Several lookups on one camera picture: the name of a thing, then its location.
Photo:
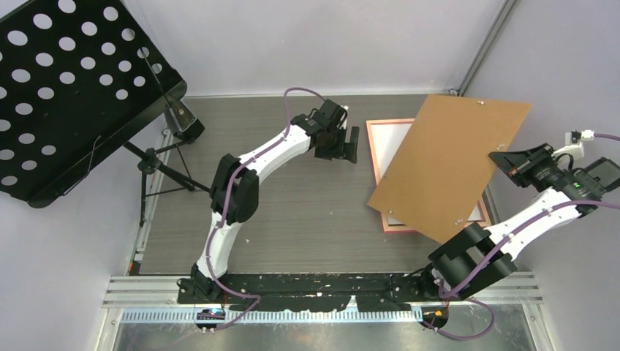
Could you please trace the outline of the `brown backing board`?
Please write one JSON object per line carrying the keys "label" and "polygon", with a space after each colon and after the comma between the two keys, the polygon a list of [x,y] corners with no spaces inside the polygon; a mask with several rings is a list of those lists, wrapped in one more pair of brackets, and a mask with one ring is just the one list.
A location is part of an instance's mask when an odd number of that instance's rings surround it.
{"label": "brown backing board", "polygon": [[368,200],[368,206],[443,244],[462,230],[531,105],[433,94]]}

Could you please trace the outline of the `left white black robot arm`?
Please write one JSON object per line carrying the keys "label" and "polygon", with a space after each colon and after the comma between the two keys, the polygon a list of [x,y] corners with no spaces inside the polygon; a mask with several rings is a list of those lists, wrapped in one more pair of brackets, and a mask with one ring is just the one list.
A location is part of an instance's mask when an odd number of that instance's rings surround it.
{"label": "left white black robot arm", "polygon": [[324,99],[318,109],[291,118],[286,127],[265,144],[241,156],[220,159],[213,178],[211,224],[205,248],[192,266],[193,289],[206,302],[217,302],[224,293],[220,279],[236,235],[256,212],[261,183],[297,156],[313,151],[316,158],[357,162],[359,128],[347,127],[348,108]]}

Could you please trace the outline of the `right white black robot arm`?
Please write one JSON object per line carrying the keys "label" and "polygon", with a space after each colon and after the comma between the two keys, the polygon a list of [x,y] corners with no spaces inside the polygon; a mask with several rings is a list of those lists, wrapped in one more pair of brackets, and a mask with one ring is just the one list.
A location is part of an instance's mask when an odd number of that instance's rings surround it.
{"label": "right white black robot arm", "polygon": [[605,206],[603,196],[619,188],[619,165],[605,157],[571,170],[559,168],[548,144],[489,157],[515,185],[533,186],[538,194],[509,219],[489,227],[471,224],[432,252],[417,281],[427,300],[464,300],[509,276],[527,245]]}

